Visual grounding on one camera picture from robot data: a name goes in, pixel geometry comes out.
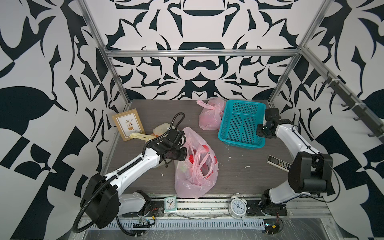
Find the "framed plant illustration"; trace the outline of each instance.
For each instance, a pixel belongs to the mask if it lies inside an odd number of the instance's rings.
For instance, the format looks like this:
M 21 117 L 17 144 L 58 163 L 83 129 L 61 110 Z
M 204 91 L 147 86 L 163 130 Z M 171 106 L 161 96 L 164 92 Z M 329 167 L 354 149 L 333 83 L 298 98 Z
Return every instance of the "framed plant illustration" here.
M 139 114 L 136 109 L 132 109 L 123 113 L 112 116 L 123 141 L 130 140 L 131 133 L 145 134 L 143 125 L 141 124 Z

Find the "black and white patterned wall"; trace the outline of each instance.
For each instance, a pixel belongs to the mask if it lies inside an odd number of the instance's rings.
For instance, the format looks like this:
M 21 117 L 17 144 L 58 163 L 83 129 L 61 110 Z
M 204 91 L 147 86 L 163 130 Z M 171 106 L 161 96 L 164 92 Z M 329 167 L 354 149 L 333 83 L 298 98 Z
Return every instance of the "black and white patterned wall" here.
M 114 58 L 130 99 L 268 99 L 290 56 Z
M 309 47 L 367 106 L 384 119 L 384 2 L 336 0 Z M 384 145 L 302 57 L 274 102 L 284 118 L 317 149 L 331 154 L 341 180 L 339 198 L 328 203 L 346 237 L 384 237 Z M 324 196 L 333 200 L 338 189 Z
M 57 239 L 124 101 L 73 0 L 0 3 L 0 239 Z
M 87 0 L 110 50 L 296 48 L 320 0 Z M 131 99 L 268 99 L 288 57 L 120 58 Z

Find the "hook rack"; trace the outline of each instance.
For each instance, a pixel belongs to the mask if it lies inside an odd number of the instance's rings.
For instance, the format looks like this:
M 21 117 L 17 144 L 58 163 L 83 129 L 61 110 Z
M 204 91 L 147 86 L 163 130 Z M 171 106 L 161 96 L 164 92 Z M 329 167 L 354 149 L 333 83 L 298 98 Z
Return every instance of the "hook rack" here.
M 331 94 L 339 95 L 345 102 L 342 106 L 350 107 L 358 116 L 357 118 L 353 118 L 353 120 L 361 120 L 372 131 L 372 133 L 368 134 L 369 137 L 377 137 L 384 143 L 383 122 L 340 79 L 332 79 L 331 77 L 328 77 L 322 84 L 328 84 L 333 89 Z

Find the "alarm clock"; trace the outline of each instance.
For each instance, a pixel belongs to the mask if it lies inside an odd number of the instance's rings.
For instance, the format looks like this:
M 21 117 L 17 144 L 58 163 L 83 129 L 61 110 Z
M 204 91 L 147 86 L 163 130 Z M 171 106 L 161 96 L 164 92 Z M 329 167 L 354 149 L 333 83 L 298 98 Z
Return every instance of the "alarm clock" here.
M 229 214 L 235 219 L 242 219 L 247 212 L 247 201 L 245 199 L 240 199 L 235 195 L 231 198 L 232 201 L 228 206 Z
M 172 212 L 177 210 L 176 196 L 164 198 L 164 211 Z

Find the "teal alarm clock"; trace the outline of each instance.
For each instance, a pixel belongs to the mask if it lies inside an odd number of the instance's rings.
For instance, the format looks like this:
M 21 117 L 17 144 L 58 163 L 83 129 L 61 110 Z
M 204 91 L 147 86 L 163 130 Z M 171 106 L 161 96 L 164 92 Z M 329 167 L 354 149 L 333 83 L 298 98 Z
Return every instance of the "teal alarm clock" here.
M 176 196 L 164 198 L 164 211 L 172 212 L 177 210 Z

